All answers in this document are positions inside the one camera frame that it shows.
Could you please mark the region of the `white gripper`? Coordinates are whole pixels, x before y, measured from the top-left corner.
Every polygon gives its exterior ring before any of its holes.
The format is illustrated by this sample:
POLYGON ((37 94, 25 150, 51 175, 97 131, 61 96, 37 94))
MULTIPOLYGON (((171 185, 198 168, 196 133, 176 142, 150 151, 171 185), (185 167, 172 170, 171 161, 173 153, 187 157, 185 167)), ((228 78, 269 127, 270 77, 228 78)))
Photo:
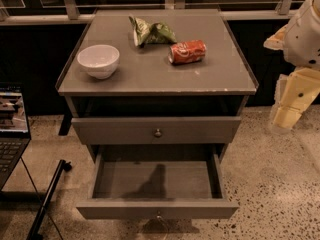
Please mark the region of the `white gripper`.
POLYGON ((299 66, 280 78, 280 91, 272 125, 292 129, 320 94, 320 0, 305 0, 287 26, 268 37, 263 46, 283 50, 287 62, 299 66))

